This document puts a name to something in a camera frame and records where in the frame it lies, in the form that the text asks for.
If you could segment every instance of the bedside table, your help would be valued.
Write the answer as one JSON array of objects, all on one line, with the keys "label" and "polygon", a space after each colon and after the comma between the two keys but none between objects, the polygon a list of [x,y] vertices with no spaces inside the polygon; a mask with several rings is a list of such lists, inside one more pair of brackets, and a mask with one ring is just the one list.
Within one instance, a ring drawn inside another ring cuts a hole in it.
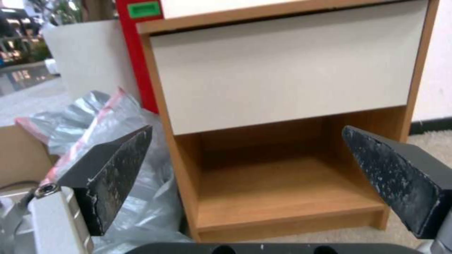
[{"label": "bedside table", "polygon": [[137,24],[192,237],[385,229],[341,129],[406,140],[438,1],[268,1]]}]

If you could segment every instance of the white panel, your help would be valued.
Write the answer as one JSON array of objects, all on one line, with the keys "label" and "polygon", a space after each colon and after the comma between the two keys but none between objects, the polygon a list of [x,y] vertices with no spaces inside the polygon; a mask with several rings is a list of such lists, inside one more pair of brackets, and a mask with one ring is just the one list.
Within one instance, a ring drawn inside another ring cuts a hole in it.
[{"label": "white panel", "polygon": [[162,0],[161,3],[165,19],[172,19],[291,1],[294,0]]},{"label": "white panel", "polygon": [[152,37],[174,134],[406,104],[426,0]]}]

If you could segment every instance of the red panel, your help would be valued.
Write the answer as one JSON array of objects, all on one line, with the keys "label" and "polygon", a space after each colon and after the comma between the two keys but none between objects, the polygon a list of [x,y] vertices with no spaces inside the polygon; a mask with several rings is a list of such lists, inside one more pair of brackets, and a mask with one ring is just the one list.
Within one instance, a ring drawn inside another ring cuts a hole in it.
[{"label": "red panel", "polygon": [[137,81],[138,89],[141,95],[141,101],[143,107],[158,113],[157,103],[155,102],[154,91],[152,90],[151,80],[149,78],[149,72],[147,71],[146,61],[143,54],[140,35],[137,32],[135,23],[163,19],[163,10],[160,0],[157,0],[160,5],[159,16],[150,18],[131,19],[127,9],[128,4],[143,3],[150,0],[116,0],[116,8],[119,14],[119,20],[122,25],[122,32],[129,51],[129,57],[132,63],[133,72],[135,73],[135,79]]}]

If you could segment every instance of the black baseboard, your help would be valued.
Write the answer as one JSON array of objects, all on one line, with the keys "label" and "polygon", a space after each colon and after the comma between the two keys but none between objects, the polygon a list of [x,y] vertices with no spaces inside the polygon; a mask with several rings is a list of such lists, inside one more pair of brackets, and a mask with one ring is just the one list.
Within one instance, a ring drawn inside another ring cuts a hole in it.
[{"label": "black baseboard", "polygon": [[412,122],[410,128],[410,135],[445,130],[452,130],[452,117]]}]

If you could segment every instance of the green label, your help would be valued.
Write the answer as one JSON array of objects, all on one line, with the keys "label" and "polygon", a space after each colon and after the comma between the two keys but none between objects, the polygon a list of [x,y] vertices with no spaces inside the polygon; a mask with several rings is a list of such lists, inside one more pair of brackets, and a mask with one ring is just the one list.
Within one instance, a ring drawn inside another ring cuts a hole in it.
[{"label": "green label", "polygon": [[129,4],[127,5],[127,8],[129,9],[129,15],[132,19],[160,15],[160,6],[157,1]]}]

